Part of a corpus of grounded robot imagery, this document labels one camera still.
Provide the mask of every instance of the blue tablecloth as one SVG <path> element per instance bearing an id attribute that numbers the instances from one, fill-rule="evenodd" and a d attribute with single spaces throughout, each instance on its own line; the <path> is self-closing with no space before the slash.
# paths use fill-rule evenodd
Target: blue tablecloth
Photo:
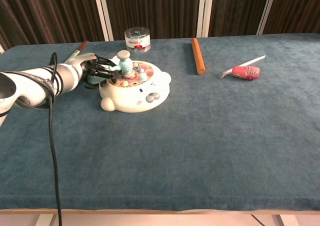
<path id="1" fill-rule="evenodd" d="M 54 104 L 63 209 L 320 210 L 320 35 L 152 40 L 134 54 L 172 77 L 170 95 L 143 113 L 105 112 L 82 85 Z M 0 71 L 48 65 L 80 43 L 22 45 Z M 90 42 L 105 58 L 123 41 Z M 266 54 L 248 81 L 222 71 Z M 56 208 L 48 111 L 14 107 L 0 128 L 0 209 Z"/>

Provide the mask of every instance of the black cable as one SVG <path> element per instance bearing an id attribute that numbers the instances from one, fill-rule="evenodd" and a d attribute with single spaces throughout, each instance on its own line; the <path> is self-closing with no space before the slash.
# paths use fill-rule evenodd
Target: black cable
<path id="1" fill-rule="evenodd" d="M 50 62 L 53 60 L 53 73 L 51 77 L 52 83 L 54 83 L 55 74 L 57 71 L 57 54 L 54 52 L 51 56 Z M 54 143 L 54 134 L 53 134 L 53 127 L 52 127 L 52 120 L 53 120 L 53 101 L 52 96 L 50 95 L 48 98 L 49 101 L 49 138 L 50 138 L 50 148 L 52 154 L 52 161 L 53 161 L 53 171 L 54 171 L 54 189 L 55 189 L 55 199 L 56 199 L 56 206 L 58 211 L 58 221 L 59 226 L 62 226 L 62 214 L 61 214 L 61 203 L 60 203 L 60 196 L 59 196 L 59 180 L 58 180 L 58 164 L 57 164 L 57 157 L 56 157 L 56 150 L 55 150 L 55 143 Z"/>
<path id="2" fill-rule="evenodd" d="M 265 226 L 259 219 L 257 219 L 253 214 L 251 214 L 251 216 L 262 226 Z"/>

